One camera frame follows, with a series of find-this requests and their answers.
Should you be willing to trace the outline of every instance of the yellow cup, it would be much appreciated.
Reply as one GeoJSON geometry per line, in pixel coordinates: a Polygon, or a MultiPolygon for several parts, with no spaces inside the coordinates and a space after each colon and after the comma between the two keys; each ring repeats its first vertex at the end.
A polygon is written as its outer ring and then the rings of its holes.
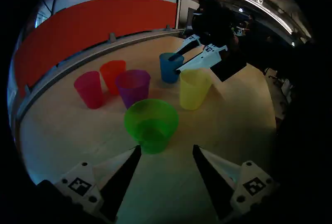
{"type": "Polygon", "coordinates": [[[212,85],[211,77],[200,69],[186,69],[180,74],[180,106],[196,110],[212,85]]]}

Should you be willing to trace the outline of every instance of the purple cup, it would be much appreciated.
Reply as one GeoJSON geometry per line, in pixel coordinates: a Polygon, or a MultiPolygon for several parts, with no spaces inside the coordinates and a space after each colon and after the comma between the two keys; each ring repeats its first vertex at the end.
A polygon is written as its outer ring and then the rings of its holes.
{"type": "Polygon", "coordinates": [[[150,75],[145,70],[127,70],[115,79],[120,96],[128,109],[137,101],[148,98],[150,75]]]}

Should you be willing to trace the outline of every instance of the plastic cup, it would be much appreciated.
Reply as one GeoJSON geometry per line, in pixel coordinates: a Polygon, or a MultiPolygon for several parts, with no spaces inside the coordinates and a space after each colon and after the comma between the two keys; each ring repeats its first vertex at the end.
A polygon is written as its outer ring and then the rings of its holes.
{"type": "Polygon", "coordinates": [[[115,84],[116,77],[126,71],[125,61],[109,61],[102,65],[99,69],[109,92],[113,95],[118,95],[119,90],[115,84]]]}
{"type": "Polygon", "coordinates": [[[203,103],[212,85],[210,76],[200,69],[187,69],[180,74],[180,106],[195,110],[203,103]]]}
{"type": "Polygon", "coordinates": [[[175,69],[183,64],[184,57],[175,53],[163,53],[159,56],[161,79],[166,83],[175,83],[179,75],[175,73],[175,69]]]}
{"type": "Polygon", "coordinates": [[[97,109],[103,105],[103,92],[98,71],[82,74],[74,82],[74,87],[88,108],[97,109]]]}
{"type": "Polygon", "coordinates": [[[148,97],[150,79],[149,73],[145,70],[127,70],[118,75],[115,84],[127,109],[148,97]]]}
{"type": "Polygon", "coordinates": [[[145,153],[163,151],[178,127],[178,113],[162,100],[147,99],[133,104],[126,112],[124,126],[145,153]]]}

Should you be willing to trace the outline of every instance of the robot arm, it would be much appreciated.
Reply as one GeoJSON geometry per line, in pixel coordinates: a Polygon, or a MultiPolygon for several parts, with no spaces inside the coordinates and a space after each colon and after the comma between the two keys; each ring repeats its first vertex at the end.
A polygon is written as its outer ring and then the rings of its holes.
{"type": "MultiPolygon", "coordinates": [[[[176,54],[183,55],[189,50],[199,47],[200,37],[196,34],[185,39],[180,48],[176,50],[176,54]]],[[[193,57],[192,59],[185,62],[179,68],[176,69],[176,73],[180,73],[185,69],[195,69],[195,68],[211,68],[215,64],[221,61],[220,53],[228,48],[226,45],[222,47],[217,47],[213,44],[209,44],[204,48],[204,51],[193,57]]],[[[168,60],[173,61],[177,56],[172,56],[168,60]]]]}

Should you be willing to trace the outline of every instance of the green cup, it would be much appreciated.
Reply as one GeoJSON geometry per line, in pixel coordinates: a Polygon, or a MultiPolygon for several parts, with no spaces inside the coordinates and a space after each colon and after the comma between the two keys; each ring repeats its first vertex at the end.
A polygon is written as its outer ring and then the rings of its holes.
{"type": "Polygon", "coordinates": [[[126,112],[124,126],[145,153],[162,152],[176,131],[176,110],[162,100],[146,99],[133,104],[126,112]]]}

